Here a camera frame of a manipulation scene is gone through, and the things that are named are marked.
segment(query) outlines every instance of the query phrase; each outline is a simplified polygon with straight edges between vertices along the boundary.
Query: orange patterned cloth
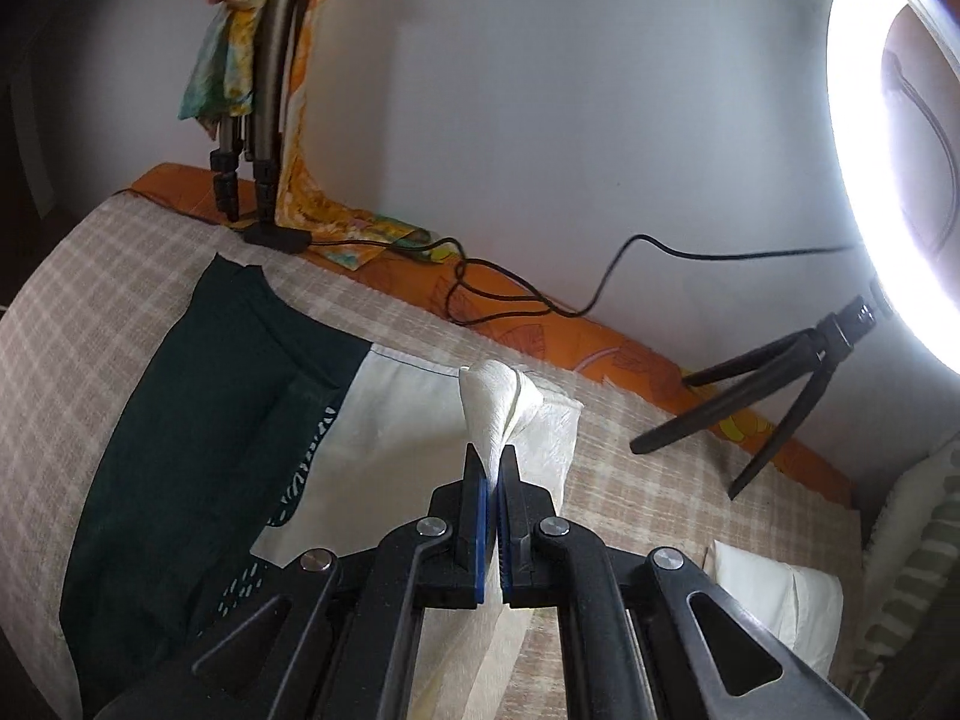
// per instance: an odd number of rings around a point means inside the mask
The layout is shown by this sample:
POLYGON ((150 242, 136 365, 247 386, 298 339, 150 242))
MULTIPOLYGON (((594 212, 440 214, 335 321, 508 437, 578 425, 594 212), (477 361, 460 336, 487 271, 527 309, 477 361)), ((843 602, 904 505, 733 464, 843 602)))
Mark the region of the orange patterned cloth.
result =
MULTIPOLYGON (((136 180, 133 189, 179 213, 210 223, 223 222, 222 215, 217 213, 212 173, 208 170, 184 165, 158 165, 136 180)), ((253 183, 241 181, 241 215, 249 215, 255 208, 253 183)), ((453 284, 452 260, 426 264, 387 251, 357 271, 348 271, 315 251, 301 256, 321 268, 349 276, 446 319, 445 298, 453 284)), ((487 269, 477 269, 475 274, 471 272, 469 281, 491 293, 521 294, 520 288, 509 279, 487 269)), ((470 319, 501 311, 503 306, 459 290, 451 309, 458 319, 470 319)), ((478 325, 474 330, 557 367, 575 370, 594 381, 635 392, 670 413, 684 412, 701 402, 697 392, 683 386, 680 369, 673 362, 589 319, 564 319, 555 314, 534 319, 496 319, 478 325)), ((717 435, 738 443, 747 452, 755 453, 770 436, 772 427, 751 410, 743 410, 713 430, 717 435)), ((773 463, 789 478, 821 493, 827 500, 851 507, 850 480, 800 442, 787 442, 773 463)))

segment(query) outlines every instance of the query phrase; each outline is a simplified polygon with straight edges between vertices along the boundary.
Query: white light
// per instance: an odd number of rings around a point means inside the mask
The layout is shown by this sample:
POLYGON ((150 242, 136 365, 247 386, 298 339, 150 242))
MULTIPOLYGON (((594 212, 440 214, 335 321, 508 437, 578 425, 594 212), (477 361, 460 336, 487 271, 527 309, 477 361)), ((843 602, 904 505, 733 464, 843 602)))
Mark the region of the white light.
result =
POLYGON ((960 373, 960 312, 918 250, 904 219, 890 156, 880 62, 906 0, 833 0, 827 93, 840 172, 880 284, 906 325, 960 373))

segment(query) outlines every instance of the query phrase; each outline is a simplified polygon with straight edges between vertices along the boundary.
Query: bolt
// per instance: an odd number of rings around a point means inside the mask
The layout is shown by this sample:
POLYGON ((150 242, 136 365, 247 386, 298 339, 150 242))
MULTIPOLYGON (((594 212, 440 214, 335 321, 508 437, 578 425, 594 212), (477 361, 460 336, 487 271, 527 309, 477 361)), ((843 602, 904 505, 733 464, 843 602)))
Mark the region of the bolt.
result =
POLYGON ((683 565, 683 555, 673 547, 664 547, 654 552, 654 563, 667 571, 676 571, 683 565))
POLYGON ((544 536, 566 536, 570 532, 570 523, 563 517, 544 517, 541 519, 541 533, 544 536))
POLYGON ((325 549, 308 549, 301 555, 304 571, 325 571, 333 565, 333 555, 325 549))
POLYGON ((421 536, 443 536, 446 533, 446 523, 440 517, 424 517, 416 524, 416 532, 421 536))

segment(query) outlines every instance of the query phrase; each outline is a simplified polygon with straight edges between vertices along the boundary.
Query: tripod leg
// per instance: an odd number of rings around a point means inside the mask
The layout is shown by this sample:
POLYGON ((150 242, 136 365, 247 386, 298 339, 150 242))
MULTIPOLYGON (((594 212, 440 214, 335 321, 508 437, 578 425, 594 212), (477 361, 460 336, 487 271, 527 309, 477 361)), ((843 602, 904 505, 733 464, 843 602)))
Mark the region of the tripod leg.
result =
POLYGON ((637 436, 630 442, 630 449, 635 455, 645 455, 669 443, 678 442, 699 430, 715 425, 732 413, 745 409, 778 389, 783 389, 795 379, 817 370, 818 367, 820 367, 820 356, 817 348, 809 336, 802 335, 789 351, 767 362, 753 375, 688 412, 675 416, 669 422, 637 436))
POLYGON ((742 373, 750 373, 750 371, 757 370, 762 365, 766 365, 767 362, 784 354, 787 349, 800 339, 800 336, 806 335, 806 333, 808 333, 806 330, 791 333, 789 336, 784 336, 776 341, 765 344, 765 346, 760 346, 760 348, 752 349, 745 354, 734 357, 733 360, 727 360, 720 365, 714 365, 705 370, 691 373, 689 376, 683 377, 683 384, 688 386, 704 386, 705 384, 713 384, 714 382, 720 382, 724 379, 731 379, 733 376, 739 376, 742 373))
POLYGON ((833 367, 822 367, 810 377, 810 381, 806 383, 803 391, 793 406, 790 407, 784 419, 781 420, 781 423, 776 425, 765 445, 760 447, 760 451, 755 454, 750 463, 747 463, 747 467, 740 471, 740 475, 733 480, 733 484, 727 490, 727 495, 731 500, 740 495, 743 488, 754 480, 754 477, 762 471, 763 466, 766 466, 773 459, 774 455, 789 440, 789 437, 794 434, 794 431, 800 427, 803 420, 813 411, 813 408, 820 402, 820 398, 823 397, 834 370, 833 367))

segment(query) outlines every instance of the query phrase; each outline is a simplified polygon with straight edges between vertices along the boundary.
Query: black tripod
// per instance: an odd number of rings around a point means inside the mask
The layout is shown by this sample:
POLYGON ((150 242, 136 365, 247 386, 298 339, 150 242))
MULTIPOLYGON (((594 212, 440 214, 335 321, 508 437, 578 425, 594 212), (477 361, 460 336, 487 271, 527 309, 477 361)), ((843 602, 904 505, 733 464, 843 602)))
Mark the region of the black tripod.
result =
POLYGON ((800 396, 765 445, 733 480, 727 491, 733 500, 813 411, 827 390, 837 365, 846 360, 853 351, 853 345, 869 333, 875 324, 877 319, 870 305, 858 295, 839 314, 828 314, 816 327, 792 333, 707 370, 691 373, 683 378, 683 384, 704 386, 744 373, 750 375, 696 408, 637 436, 630 442, 630 449, 635 455, 645 455, 678 442, 774 394, 800 376, 812 373, 800 396))

